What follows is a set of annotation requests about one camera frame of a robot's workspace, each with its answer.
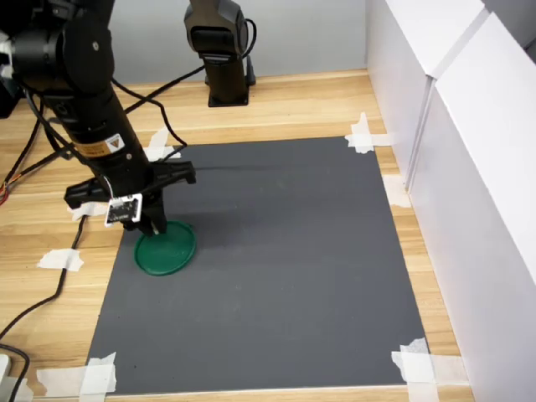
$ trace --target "white panel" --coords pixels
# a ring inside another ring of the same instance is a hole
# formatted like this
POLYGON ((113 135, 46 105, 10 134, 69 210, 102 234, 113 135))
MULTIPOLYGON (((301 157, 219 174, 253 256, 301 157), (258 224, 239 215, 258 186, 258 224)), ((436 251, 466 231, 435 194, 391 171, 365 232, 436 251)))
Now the white panel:
POLYGON ((387 3, 424 71, 432 76, 484 9, 481 0, 387 0, 387 3))
POLYGON ((534 402, 536 286, 435 90, 411 198, 476 401, 534 402))
POLYGON ((536 280, 536 65, 492 15, 436 87, 536 280))
POLYGON ((368 72, 403 177, 408 172, 420 112, 431 79, 385 0, 368 2, 368 72))

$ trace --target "robotic arm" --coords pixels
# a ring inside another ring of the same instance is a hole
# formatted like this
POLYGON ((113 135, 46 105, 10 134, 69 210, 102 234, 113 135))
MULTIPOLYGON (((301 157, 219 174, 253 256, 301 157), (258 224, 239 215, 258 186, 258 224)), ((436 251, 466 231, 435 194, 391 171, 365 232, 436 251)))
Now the robotic arm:
MULTIPOLYGON (((195 183, 195 169, 190 162, 149 162, 111 87, 114 58, 108 24, 114 0, 7 3, 0 13, 0 30, 9 36, 0 44, 0 53, 8 56, 1 75, 26 90, 50 136, 55 131, 39 114, 32 94, 41 97, 75 144, 72 152, 94 174, 67 188, 67 204, 76 209, 89 201, 121 198, 112 216, 110 208, 109 222, 122 222, 145 235, 165 233, 162 189, 180 181, 195 183)), ((255 76, 240 6, 231 0, 191 0, 184 21, 190 46, 207 71, 209 105, 247 105, 255 76)), ((57 133, 55 137, 69 145, 57 133)))
MULTIPOLYGON (((94 178, 67 188, 71 208, 142 195, 141 213, 116 214, 126 229, 146 235, 165 233, 162 189, 178 181, 195 183, 190 162, 150 163, 111 87, 114 59, 110 21, 113 0, 11 2, 15 13, 0 21, 10 35, 3 44, 12 75, 28 93, 39 94, 52 109, 94 178)), ((138 200, 129 204, 137 208, 138 200)))

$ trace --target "black cylinder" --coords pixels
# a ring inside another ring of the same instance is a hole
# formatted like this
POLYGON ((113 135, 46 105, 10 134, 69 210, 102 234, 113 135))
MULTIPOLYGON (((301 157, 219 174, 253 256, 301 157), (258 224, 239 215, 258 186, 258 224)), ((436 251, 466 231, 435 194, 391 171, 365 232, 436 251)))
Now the black cylinder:
POLYGON ((115 197, 140 193, 152 183, 151 164, 111 85, 98 95, 46 95, 44 100, 78 152, 96 166, 93 173, 104 188, 108 178, 115 197))

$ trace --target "white connector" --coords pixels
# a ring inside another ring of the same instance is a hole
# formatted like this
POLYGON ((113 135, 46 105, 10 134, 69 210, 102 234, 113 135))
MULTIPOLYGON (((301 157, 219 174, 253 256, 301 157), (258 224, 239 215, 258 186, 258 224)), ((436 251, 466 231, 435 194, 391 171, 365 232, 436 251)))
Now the white connector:
POLYGON ((9 375, 11 360, 8 355, 0 354, 0 384, 9 375))

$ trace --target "green frisbee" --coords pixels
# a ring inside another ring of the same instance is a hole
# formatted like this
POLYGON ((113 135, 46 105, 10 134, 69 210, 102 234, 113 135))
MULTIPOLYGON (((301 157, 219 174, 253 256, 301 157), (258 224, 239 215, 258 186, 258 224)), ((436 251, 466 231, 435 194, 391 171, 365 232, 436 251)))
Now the green frisbee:
POLYGON ((195 234, 188 224, 168 222, 165 234, 147 237, 136 243, 134 259, 147 274, 170 275, 184 268, 195 254, 195 234))

